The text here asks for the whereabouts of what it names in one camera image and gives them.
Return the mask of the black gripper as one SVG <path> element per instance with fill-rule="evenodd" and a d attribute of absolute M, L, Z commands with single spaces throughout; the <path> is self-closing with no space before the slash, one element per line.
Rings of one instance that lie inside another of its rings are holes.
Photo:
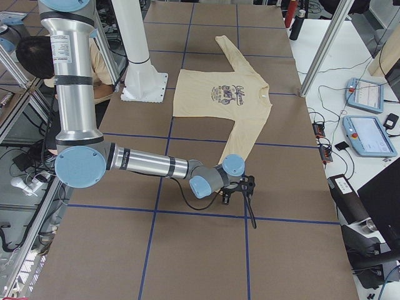
<path fill-rule="evenodd" d="M 221 196 L 222 196 L 221 203 L 222 204 L 230 203 L 230 198 L 231 198 L 232 193 L 234 193 L 234 192 L 242 193 L 242 189 L 241 189 L 242 178 L 238 182 L 231 182 L 231 184 L 228 187 L 222 188 L 222 190 L 221 190 Z"/>

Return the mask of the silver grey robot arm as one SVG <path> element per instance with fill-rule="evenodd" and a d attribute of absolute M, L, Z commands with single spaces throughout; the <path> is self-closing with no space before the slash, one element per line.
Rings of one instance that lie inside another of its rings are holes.
<path fill-rule="evenodd" d="M 239 191 L 251 200 L 254 178 L 245 173 L 244 160 L 229 155 L 214 167 L 197 160 L 185 160 L 142 152 L 106 142 L 96 126 L 89 37 L 94 31 L 94 1 L 40 1 L 42 25 L 49 31 L 54 85 L 56 87 L 61 131 L 56 136 L 58 178 L 72 188 L 95 185 L 111 169 L 147 176 L 185 179 L 193 194 L 204 198 L 214 192 L 229 203 Z"/>

